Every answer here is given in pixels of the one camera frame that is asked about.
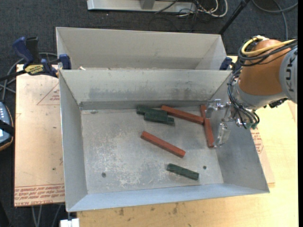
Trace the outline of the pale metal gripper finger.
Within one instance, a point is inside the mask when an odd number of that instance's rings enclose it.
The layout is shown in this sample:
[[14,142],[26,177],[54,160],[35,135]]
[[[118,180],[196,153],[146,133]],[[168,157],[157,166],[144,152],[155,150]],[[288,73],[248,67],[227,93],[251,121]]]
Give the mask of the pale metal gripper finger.
[[205,118],[211,118],[213,111],[224,110],[229,107],[228,102],[222,102],[221,99],[209,100],[206,103]]
[[228,127],[229,119],[222,118],[217,129],[217,137],[215,139],[215,147],[221,147],[225,144],[231,132],[231,129]]

